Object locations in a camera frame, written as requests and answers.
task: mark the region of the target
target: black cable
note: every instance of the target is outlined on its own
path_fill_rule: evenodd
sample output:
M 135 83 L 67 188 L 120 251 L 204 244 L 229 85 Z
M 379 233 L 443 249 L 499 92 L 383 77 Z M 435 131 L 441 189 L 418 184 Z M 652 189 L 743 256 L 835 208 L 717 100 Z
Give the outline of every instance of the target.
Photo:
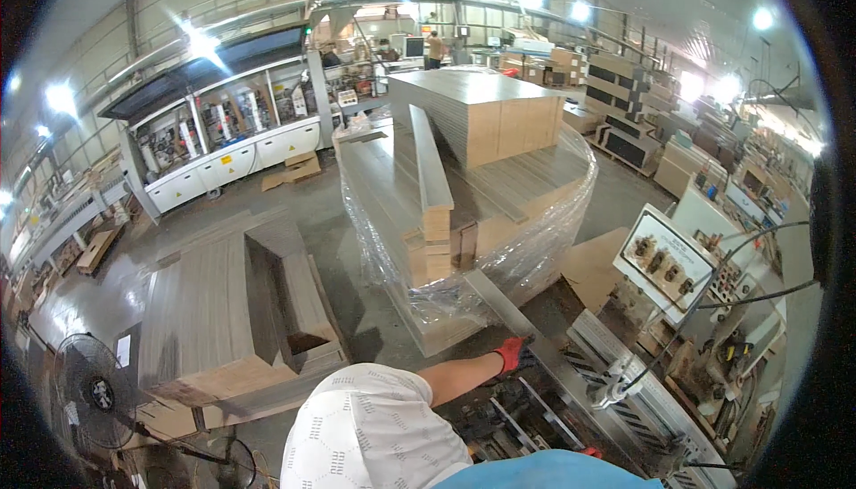
M 791 110 L 793 110 L 793 111 L 795 111 L 795 112 L 796 112 L 797 117 L 802 117 L 802 119 L 803 119 L 803 120 L 808 124 L 808 126 L 809 126 L 809 127 L 811 127 L 811 132 L 813 132 L 813 133 L 815 134 L 815 136 L 817 136 L 818 138 L 820 138 L 820 137 L 821 137 L 821 136 L 820 136 L 820 133 L 818 132 L 818 130 L 814 128 L 814 124 L 812 124 L 812 123 L 811 123 L 811 121 L 809 121 L 809 120 L 808 120 L 808 118 L 807 118 L 803 113 L 801 113 L 801 112 L 799 111 L 799 109 L 798 109 L 797 107 L 795 107 L 793 103 L 791 103 L 791 101 L 790 101 L 790 100 L 788 100 L 784 95 L 782 95 L 782 92 L 781 92 L 781 91 L 779 91 L 775 86 L 773 86 L 772 84 L 770 84 L 770 82 L 769 82 L 769 81 L 766 81 L 766 80 L 765 80 L 765 79 L 763 79 L 763 78 L 753 78 L 751 81 L 749 81 L 749 83 L 748 83 L 748 84 L 746 84 L 746 89 L 747 89 L 747 90 L 750 88 L 750 86 L 752 86 L 752 83 L 753 83 L 753 82 L 763 82 L 764 84 L 766 84 L 767 86 L 769 86 L 769 87 L 770 87 L 770 89 L 771 89 L 771 90 L 773 90 L 773 93 L 774 93 L 774 94 L 776 94 L 776 96 L 778 96 L 778 98 L 779 98 L 779 99 L 781 99 L 781 100 L 782 100 L 786 105 L 788 105 L 788 106 L 791 108 Z M 757 104 L 758 104 L 758 102 L 759 102 L 759 97 L 760 97 L 760 95 L 755 96 L 755 100 L 754 100 L 754 101 L 752 101 L 752 103 L 751 103 L 751 104 L 757 105 Z
M 719 463 L 684 463 L 684 467 L 727 468 L 728 470 L 743 470 L 740 465 L 720 465 Z
M 765 300 L 771 300 L 776 297 L 786 296 L 796 291 L 801 291 L 803 289 L 807 289 L 808 287 L 816 284 L 817 281 L 814 279 L 809 279 L 804 283 L 800 283 L 796 286 L 793 286 L 789 289 L 785 289 L 784 291 L 773 292 L 771 294 L 765 294 L 763 296 L 758 297 L 750 297 L 745 300 L 738 300 L 736 302 L 722 302 L 722 303 L 706 303 L 704 305 L 699 305 L 699 308 L 720 308 L 720 307 L 728 307 L 731 305 L 740 305 L 741 303 L 753 303 L 753 302 L 763 302 Z
M 648 363 L 648 365 L 645 367 L 645 370 L 640 372 L 638 376 L 636 376 L 629 384 L 626 385 L 626 387 L 624 387 L 621 390 L 622 391 L 629 390 L 631 387 L 636 385 L 639 382 L 639 380 L 642 379 L 648 372 L 650 372 L 651 369 L 654 368 L 654 366 L 657 366 L 660 363 L 660 361 L 663 360 L 663 357 L 665 357 L 666 352 L 669 351 L 669 346 L 671 346 L 677 340 L 677 338 L 680 336 L 680 333 L 684 331 L 685 327 L 687 327 L 687 324 L 690 322 L 690 318 L 692 317 L 692 315 L 697 310 L 699 310 L 701 298 L 704 294 L 707 294 L 707 291 L 711 288 L 711 285 L 713 284 L 713 280 L 717 279 L 719 277 L 720 271 L 728 264 L 729 261 L 731 261 L 731 258 L 734 257 L 738 251 L 743 249 L 750 242 L 754 242 L 757 238 L 763 237 L 767 233 L 774 232 L 778 229 L 784 229 L 785 227 L 807 226 L 807 225 L 808 225 L 807 221 L 799 221 L 799 222 L 791 222 L 788 224 L 781 224 L 780 226 L 768 227 L 767 229 L 758 231 L 757 233 L 752 235 L 750 238 L 745 239 L 743 241 L 743 243 L 741 243 L 739 246 L 737 246 L 736 248 L 729 251 L 725 255 L 725 257 L 722 259 L 722 261 L 719 263 L 719 266 L 717 266 L 716 269 L 714 269 L 712 271 L 712 273 L 708 276 L 707 281 L 704 283 L 704 288 L 701 290 L 701 292 L 699 294 L 699 297 L 696 298 L 695 301 L 693 301 L 690 304 L 689 308 L 687 308 L 687 312 L 684 315 L 684 319 L 680 322 L 680 325 L 678 325 L 678 328 L 675 330 L 675 334 L 672 336 L 671 340 L 669 340 L 669 343 L 667 343 L 665 346 L 663 346 L 663 350 L 660 351 L 660 353 L 657 354 L 656 357 L 654 357 L 653 361 Z

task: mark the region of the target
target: red object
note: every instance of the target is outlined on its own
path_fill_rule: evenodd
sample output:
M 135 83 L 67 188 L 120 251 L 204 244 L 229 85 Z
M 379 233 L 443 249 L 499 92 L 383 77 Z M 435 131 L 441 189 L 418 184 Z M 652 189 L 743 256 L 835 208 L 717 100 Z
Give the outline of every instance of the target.
M 500 374 L 517 368 L 517 365 L 520 363 L 520 351 L 530 345 L 533 340 L 535 340 L 535 336 L 533 335 L 506 338 L 500 348 L 493 350 L 502 356 L 502 371 Z
M 580 453 L 585 454 L 587 456 L 596 457 L 597 459 L 604 459 L 604 453 L 600 452 L 597 448 L 594 448 L 592 446 L 582 449 Z

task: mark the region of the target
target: factory wall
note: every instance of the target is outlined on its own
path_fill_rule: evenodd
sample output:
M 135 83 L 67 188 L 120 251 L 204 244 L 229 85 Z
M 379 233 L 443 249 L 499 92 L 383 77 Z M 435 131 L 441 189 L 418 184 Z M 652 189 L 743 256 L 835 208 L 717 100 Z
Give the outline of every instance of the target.
M 180 35 L 176 26 L 177 19 L 191 19 L 194 26 L 213 23 L 220 19 L 250 12 L 268 4 L 280 3 L 284 0 L 133 0 L 136 12 L 137 47 L 139 55 L 174 40 Z M 576 0 L 545 0 L 544 6 L 553 12 L 568 13 L 568 8 Z M 596 0 L 585 0 L 595 3 Z M 502 27 L 521 28 L 531 20 L 520 14 L 501 12 L 490 8 L 466 6 L 463 8 L 463 19 L 455 19 L 455 8 L 452 4 L 419 4 L 418 16 L 428 17 L 430 12 L 436 13 L 436 22 L 447 24 L 441 31 L 445 36 L 452 35 L 452 25 L 469 24 L 473 27 L 470 43 L 484 43 L 486 38 L 501 34 Z M 274 26 L 292 23 L 299 19 L 297 13 L 268 19 L 263 23 L 244 27 L 227 34 L 235 37 Z M 573 27 L 553 23 L 541 27 L 540 21 L 535 22 L 537 28 L 545 29 L 547 34 L 556 40 L 564 36 L 579 34 Z M 621 17 L 619 14 L 601 11 L 597 18 L 597 27 L 614 34 L 621 35 Z M 151 75 L 157 69 L 169 67 L 184 57 L 176 57 L 163 63 L 155 70 L 146 71 Z M 77 93 L 78 98 L 90 95 L 104 82 L 124 69 L 135 59 L 132 56 L 131 45 L 128 43 L 128 14 L 124 3 L 117 4 L 97 24 L 70 45 L 69 51 L 52 68 L 56 72 L 49 82 L 69 79 L 69 85 Z M 52 155 L 59 174 L 70 171 L 77 174 L 86 170 L 118 145 L 122 123 L 108 119 L 100 119 L 97 113 L 109 105 L 113 97 L 106 99 L 99 107 L 79 117 L 78 124 L 63 137 L 54 138 Z M 34 133 L 37 123 L 49 121 L 51 113 L 40 108 L 41 101 L 34 101 L 24 113 L 24 119 L 13 124 L 18 129 L 13 145 L 4 146 L 3 150 L 3 180 L 11 183 L 20 174 L 23 166 L 32 156 L 39 139 Z M 53 165 L 46 160 L 38 168 L 31 168 L 35 179 L 31 179 L 19 203 L 28 203 L 37 194 L 45 181 L 54 173 Z

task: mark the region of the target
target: worker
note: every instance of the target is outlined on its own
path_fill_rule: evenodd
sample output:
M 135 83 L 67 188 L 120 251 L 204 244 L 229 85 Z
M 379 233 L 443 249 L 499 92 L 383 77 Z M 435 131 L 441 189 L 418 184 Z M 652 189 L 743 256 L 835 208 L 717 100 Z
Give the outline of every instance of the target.
M 432 411 L 532 364 L 531 339 L 508 338 L 474 359 L 416 374 L 360 363 L 322 381 L 300 407 L 283 454 L 283 487 L 660 487 L 596 457 L 549 450 L 473 465 L 463 440 Z
M 436 30 L 432 30 L 431 35 L 425 38 L 425 43 L 428 44 L 428 63 L 425 64 L 425 68 L 440 69 L 440 60 L 443 59 L 443 39 L 436 34 Z
M 381 38 L 378 42 L 380 59 L 384 62 L 397 62 L 399 59 L 398 51 L 390 47 L 390 41 L 386 38 Z
M 336 67 L 342 64 L 339 55 L 336 54 L 336 46 L 332 44 L 325 45 L 321 50 L 321 66 L 325 69 L 328 67 Z

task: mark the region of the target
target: concrete floor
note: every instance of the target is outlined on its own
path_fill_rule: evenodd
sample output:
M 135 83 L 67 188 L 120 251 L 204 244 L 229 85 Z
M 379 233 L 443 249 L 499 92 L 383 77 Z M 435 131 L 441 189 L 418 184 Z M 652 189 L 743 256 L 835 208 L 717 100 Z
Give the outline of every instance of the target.
M 646 203 L 663 210 L 674 200 L 658 185 L 624 164 L 597 151 L 596 157 L 599 173 L 576 242 L 616 227 L 630 226 Z M 476 355 L 496 346 L 506 333 L 492 326 L 430 359 L 420 354 L 389 297 L 363 283 L 357 241 L 342 205 L 332 151 L 323 152 L 321 159 L 324 171 L 304 182 L 263 193 L 260 183 L 267 172 L 257 173 L 230 184 L 215 201 L 203 197 L 177 208 L 164 216 L 159 226 L 134 227 L 116 245 L 95 279 L 71 271 L 33 313 L 30 322 L 54 346 L 71 333 L 87 331 L 112 346 L 119 333 L 143 318 L 140 279 L 146 274 L 146 265 L 154 262 L 158 247 L 247 209 L 255 214 L 274 206 L 288 205 L 307 250 L 315 257 L 354 362 L 378 362 L 418 370 L 447 359 Z M 539 327 L 563 331 L 568 326 L 549 297 L 540 297 L 538 302 L 532 303 L 535 305 L 528 307 L 535 307 L 536 315 L 531 315 L 530 319 Z M 270 472 L 275 476 L 280 470 L 285 439 L 294 415 L 295 412 L 282 413 L 235 428 L 239 439 L 265 455 Z M 197 439 L 202 444 L 210 436 Z M 200 480 L 210 476 L 203 467 L 199 468 L 198 475 Z

